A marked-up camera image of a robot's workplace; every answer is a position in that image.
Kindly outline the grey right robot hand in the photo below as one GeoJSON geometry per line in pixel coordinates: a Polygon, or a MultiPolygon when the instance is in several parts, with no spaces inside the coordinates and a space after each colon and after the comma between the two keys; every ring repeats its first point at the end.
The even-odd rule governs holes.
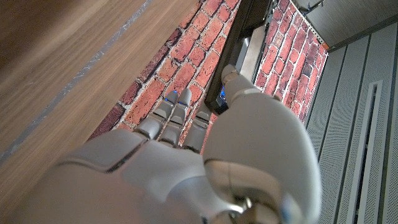
{"type": "Polygon", "coordinates": [[[302,122],[232,65],[228,108],[201,107],[182,146],[189,90],[135,130],[117,129],[58,160],[9,223],[316,223],[318,161],[302,122]]]}

